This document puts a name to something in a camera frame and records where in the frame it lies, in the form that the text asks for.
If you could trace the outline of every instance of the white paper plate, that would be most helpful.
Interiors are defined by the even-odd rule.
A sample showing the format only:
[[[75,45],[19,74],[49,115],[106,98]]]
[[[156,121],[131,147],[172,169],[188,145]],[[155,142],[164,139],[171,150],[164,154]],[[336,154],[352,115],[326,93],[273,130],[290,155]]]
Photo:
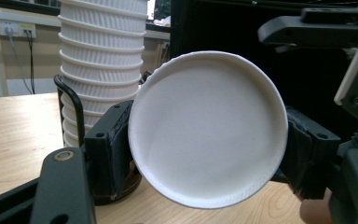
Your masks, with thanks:
[[[284,104],[238,55],[201,51],[163,64],[135,97],[132,156],[148,182],[185,206],[239,203],[272,178],[286,148]]]

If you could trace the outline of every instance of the dark background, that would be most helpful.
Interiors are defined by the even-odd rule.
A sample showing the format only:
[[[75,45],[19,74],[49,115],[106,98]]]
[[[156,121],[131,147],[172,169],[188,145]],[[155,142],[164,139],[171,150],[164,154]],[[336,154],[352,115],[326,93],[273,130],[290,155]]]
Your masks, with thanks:
[[[274,82],[286,105],[349,139],[358,120],[334,97],[351,62],[342,49],[298,49],[277,53],[258,40],[258,28],[278,16],[299,16],[304,3],[248,0],[172,0],[171,57],[198,50],[239,54]]]

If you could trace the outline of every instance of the white bowl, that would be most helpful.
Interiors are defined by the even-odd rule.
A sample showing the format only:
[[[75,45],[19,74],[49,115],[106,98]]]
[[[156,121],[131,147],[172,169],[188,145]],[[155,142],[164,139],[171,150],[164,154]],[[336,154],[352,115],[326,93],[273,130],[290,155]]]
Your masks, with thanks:
[[[141,14],[147,13],[147,1],[148,0],[79,0],[82,2],[88,2],[94,5],[100,5],[104,7],[113,7],[129,12],[136,12]]]
[[[73,136],[68,132],[63,132],[63,142],[66,147],[79,147],[77,136]]]
[[[138,76],[132,80],[117,81],[119,78],[116,78],[116,80],[113,80],[113,81],[112,80],[100,81],[100,80],[90,79],[89,77],[93,78],[93,74],[88,74],[89,77],[78,77],[75,75],[71,75],[70,73],[63,70],[62,66],[60,67],[60,70],[64,77],[68,77],[68,78],[78,81],[78,82],[89,83],[90,85],[96,85],[96,86],[111,86],[111,87],[113,87],[113,86],[128,86],[133,83],[139,82],[139,80],[142,78],[141,74],[138,72]]]
[[[128,69],[133,69],[133,68],[140,68],[142,66],[142,64],[144,63],[144,61],[140,61],[137,64],[132,64],[132,65],[112,65],[112,64],[100,64],[100,63],[89,63],[89,62],[84,62],[84,61],[80,61],[78,59],[72,58],[68,55],[65,55],[62,50],[60,50],[60,56],[63,60],[69,62],[69,63],[75,63],[75,64],[80,64],[89,68],[97,68],[97,69],[112,69],[112,70],[128,70]]]
[[[134,82],[127,85],[120,86],[116,83],[113,83],[112,85],[95,85],[87,82],[81,82],[79,80],[73,80],[67,76],[63,76],[62,79],[62,82],[74,90],[77,94],[100,98],[117,98],[133,95],[138,91],[138,81],[139,79],[134,80]]]
[[[126,97],[117,97],[117,98],[100,98],[100,97],[91,97],[82,94],[78,94],[80,101],[83,105],[84,113],[88,114],[104,114],[110,107],[113,105],[119,104],[121,102],[133,100],[138,93],[135,92],[132,95],[128,95]],[[64,106],[71,106],[73,107],[73,103],[68,95],[63,94],[61,98],[62,103]]]
[[[61,0],[61,2],[60,14],[70,20],[130,32],[144,32],[146,30],[146,14],[75,0]]]
[[[138,49],[144,45],[144,35],[99,29],[77,21],[61,19],[61,34],[75,41],[116,49]]]
[[[142,76],[140,67],[127,70],[98,69],[71,63],[66,60],[62,60],[61,71],[78,78],[100,82],[128,82]]]
[[[76,125],[76,121],[75,121],[76,120],[76,112],[73,107],[64,106],[62,108],[62,116],[65,119],[72,121],[73,125]],[[100,114],[100,115],[91,115],[90,113],[83,114],[85,129],[89,130],[91,127],[93,127],[102,116],[103,116],[103,114]]]
[[[87,126],[85,127],[85,134],[91,129],[92,127]],[[71,146],[77,146],[78,143],[78,134],[77,134],[77,124],[75,121],[70,119],[64,119],[62,122],[62,129],[64,131],[64,135],[66,135]]]
[[[69,42],[62,42],[62,53],[85,63],[113,66],[135,66],[142,61],[142,49],[126,52],[116,49],[83,48]]]
[[[62,42],[66,44],[70,44],[84,49],[97,49],[102,51],[113,51],[113,52],[121,52],[121,53],[137,53],[137,52],[142,52],[145,49],[145,46],[141,46],[139,48],[113,48],[113,47],[92,45],[89,43],[84,43],[82,41],[71,39],[69,37],[64,36],[61,33],[58,33],[58,37]]]

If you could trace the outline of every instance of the table surface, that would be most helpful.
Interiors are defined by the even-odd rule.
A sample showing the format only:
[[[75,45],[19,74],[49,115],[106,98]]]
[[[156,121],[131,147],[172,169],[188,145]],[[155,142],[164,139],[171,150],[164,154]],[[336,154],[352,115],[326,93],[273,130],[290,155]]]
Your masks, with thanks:
[[[0,194],[40,174],[43,159],[60,149],[57,93],[0,97]],[[184,207],[145,179],[126,200],[96,207],[98,223],[304,223],[300,201],[285,185],[268,182],[250,199],[223,209]]]

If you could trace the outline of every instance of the wall socket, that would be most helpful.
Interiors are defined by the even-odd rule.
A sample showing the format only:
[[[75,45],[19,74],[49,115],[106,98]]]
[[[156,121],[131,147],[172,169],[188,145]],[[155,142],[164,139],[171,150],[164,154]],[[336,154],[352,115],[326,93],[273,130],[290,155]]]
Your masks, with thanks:
[[[31,31],[32,38],[36,38],[35,25],[31,23],[0,20],[0,35],[7,35],[6,29],[12,32],[12,36],[18,37],[27,37],[25,32]]]
[[[167,49],[170,47],[170,41],[164,41],[162,42],[162,48],[163,49]]]

